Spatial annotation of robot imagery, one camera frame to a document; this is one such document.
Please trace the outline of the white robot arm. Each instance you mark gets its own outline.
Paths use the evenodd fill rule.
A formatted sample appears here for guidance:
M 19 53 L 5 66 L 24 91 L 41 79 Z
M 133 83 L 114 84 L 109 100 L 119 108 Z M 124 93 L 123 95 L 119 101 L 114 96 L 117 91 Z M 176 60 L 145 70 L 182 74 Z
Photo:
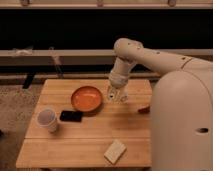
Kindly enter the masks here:
M 132 68 L 161 75 L 150 103 L 152 171 L 213 171 L 213 62 L 153 50 L 120 38 L 109 74 L 108 99 L 125 98 Z

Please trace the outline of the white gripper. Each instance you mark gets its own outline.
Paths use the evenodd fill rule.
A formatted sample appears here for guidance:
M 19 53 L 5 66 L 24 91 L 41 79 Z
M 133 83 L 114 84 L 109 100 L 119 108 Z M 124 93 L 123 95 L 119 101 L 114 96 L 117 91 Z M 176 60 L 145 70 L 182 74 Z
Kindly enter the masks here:
M 109 81 L 111 86 L 108 86 L 107 88 L 107 98 L 108 100 L 112 100 L 114 98 L 114 92 L 113 87 L 120 89 L 122 87 L 125 87 L 128 83 L 128 76 L 124 76 L 115 72 L 111 72 L 109 74 Z M 120 101 L 125 102 L 128 100 L 128 93 L 126 92 L 125 88 L 121 90 L 121 97 Z

